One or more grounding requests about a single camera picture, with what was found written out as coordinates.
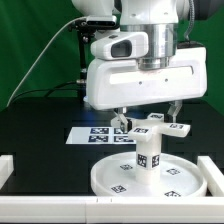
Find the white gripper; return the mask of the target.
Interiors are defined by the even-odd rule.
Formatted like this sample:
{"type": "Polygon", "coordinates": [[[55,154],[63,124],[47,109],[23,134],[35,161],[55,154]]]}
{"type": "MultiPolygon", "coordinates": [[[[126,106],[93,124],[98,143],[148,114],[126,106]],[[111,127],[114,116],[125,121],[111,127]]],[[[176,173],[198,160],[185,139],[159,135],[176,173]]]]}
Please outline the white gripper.
{"type": "Polygon", "coordinates": [[[204,47],[178,49],[168,67],[146,71],[134,59],[95,59],[87,74],[88,103],[96,110],[115,108],[111,126],[122,132],[128,131],[126,107],[172,101],[168,115],[176,122],[181,100],[201,97],[206,90],[204,47]]]}

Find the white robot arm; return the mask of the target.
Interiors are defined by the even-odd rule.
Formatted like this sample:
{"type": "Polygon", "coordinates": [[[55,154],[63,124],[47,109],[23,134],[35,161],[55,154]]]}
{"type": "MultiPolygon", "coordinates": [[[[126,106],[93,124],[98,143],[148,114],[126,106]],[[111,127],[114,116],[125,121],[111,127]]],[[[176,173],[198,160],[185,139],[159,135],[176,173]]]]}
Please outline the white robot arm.
{"type": "Polygon", "coordinates": [[[71,0],[85,16],[84,27],[96,34],[95,59],[87,72],[87,100],[95,109],[113,109],[129,131],[129,106],[183,99],[207,89],[206,48],[189,40],[194,22],[206,20],[224,0],[71,0]],[[177,40],[178,23],[189,22],[185,41],[177,40]]]}

